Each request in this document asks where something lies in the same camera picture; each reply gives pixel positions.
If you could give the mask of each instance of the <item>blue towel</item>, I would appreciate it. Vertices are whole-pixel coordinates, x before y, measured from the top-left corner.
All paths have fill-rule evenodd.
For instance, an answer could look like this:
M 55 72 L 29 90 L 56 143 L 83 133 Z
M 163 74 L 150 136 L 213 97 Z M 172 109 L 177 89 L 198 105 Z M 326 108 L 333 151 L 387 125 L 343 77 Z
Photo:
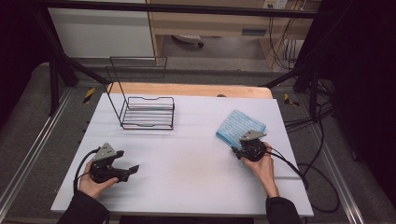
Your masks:
M 242 149 L 239 138 L 247 131 L 264 132 L 265 124 L 250 118 L 239 110 L 234 110 L 219 127 L 216 136 L 223 140 L 229 147 Z

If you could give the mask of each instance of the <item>white cabinet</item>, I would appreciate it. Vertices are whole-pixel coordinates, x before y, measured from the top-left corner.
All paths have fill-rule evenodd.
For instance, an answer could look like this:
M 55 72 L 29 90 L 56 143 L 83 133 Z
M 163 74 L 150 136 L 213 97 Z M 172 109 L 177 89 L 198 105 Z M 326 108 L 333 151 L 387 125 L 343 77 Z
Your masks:
M 49 8 L 49 14 L 70 57 L 154 56 L 147 12 Z

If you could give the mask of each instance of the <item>white tabletop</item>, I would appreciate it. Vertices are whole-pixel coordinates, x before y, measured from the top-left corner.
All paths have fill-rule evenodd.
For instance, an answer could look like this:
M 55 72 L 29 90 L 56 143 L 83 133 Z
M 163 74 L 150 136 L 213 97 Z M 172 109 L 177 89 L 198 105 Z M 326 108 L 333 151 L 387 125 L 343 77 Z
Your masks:
M 142 95 L 148 98 L 153 95 Z M 116 108 L 122 95 L 112 94 Z M 173 96 L 173 131 L 123 130 L 104 94 L 51 207 L 63 212 L 73 196 L 72 182 L 82 158 L 108 142 L 124 155 L 113 163 L 127 169 L 140 165 L 128 182 L 106 190 L 99 199 L 119 215 L 259 216 L 265 213 L 261 184 L 231 149 L 216 137 L 216 130 L 238 109 L 267 125 L 262 138 L 296 164 L 276 100 Z M 301 216 L 313 216 L 304 185 L 289 166 L 275 161 L 281 196 L 296 204 Z

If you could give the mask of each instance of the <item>human hand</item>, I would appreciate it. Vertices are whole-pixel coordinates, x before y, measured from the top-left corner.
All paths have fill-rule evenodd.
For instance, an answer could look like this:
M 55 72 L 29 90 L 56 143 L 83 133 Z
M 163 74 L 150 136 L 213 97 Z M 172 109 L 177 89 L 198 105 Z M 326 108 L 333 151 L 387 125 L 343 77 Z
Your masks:
M 265 142 L 264 144 L 267 151 L 271 152 L 272 147 Z M 279 196 L 274 178 L 274 160 L 271 158 L 270 154 L 266 153 L 259 161 L 250 161 L 246 158 L 242 158 L 242 161 L 250 167 L 255 176 L 262 182 L 268 197 L 272 198 Z
M 119 180 L 116 177 L 114 177 L 100 184 L 94 182 L 90 176 L 91 164 L 92 161 L 89 161 L 85 166 L 85 170 L 84 170 L 85 175 L 83 175 L 79 181 L 78 190 L 93 197 L 94 199 L 97 199 L 105 189 L 110 188 Z

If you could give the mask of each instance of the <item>black wire rack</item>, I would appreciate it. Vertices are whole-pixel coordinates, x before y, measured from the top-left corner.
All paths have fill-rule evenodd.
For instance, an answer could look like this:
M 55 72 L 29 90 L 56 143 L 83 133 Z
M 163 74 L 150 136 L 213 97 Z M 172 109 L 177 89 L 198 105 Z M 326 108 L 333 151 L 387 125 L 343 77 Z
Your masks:
M 162 78 L 165 76 L 164 57 L 111 57 L 111 65 L 106 67 L 107 80 L 111 83 L 106 93 L 112 104 L 120 126 L 125 130 L 173 130 L 175 100 L 173 97 L 145 98 L 126 94 L 122 83 L 133 82 L 136 78 Z M 114 85 L 120 88 L 122 103 L 115 100 Z

